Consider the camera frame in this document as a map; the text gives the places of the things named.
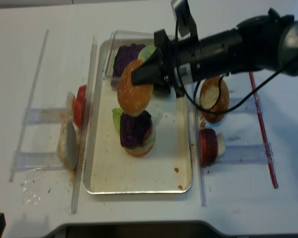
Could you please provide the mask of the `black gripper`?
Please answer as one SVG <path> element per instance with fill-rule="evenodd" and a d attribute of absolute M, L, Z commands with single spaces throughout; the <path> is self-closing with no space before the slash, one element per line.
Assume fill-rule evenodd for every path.
<path fill-rule="evenodd" d="M 184 97 L 183 87 L 176 81 L 176 61 L 175 45 L 178 50 L 186 47 L 186 40 L 176 42 L 171 40 L 164 29 L 154 33 L 154 53 L 138 68 L 132 71 L 131 81 L 133 85 L 152 84 L 154 92 L 160 94 L 170 94 L 173 88 L 176 97 Z"/>

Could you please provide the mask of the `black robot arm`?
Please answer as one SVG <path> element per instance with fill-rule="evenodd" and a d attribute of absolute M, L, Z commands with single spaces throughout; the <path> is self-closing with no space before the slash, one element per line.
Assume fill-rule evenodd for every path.
<path fill-rule="evenodd" d="M 174 89 L 183 96 L 184 85 L 227 73 L 263 69 L 298 76 L 298 20 L 267 15 L 239 23 L 235 28 L 203 39 L 187 5 L 174 9 L 182 40 L 171 40 L 164 30 L 155 32 L 155 51 L 132 72 L 134 85 L 152 84 L 159 91 Z"/>

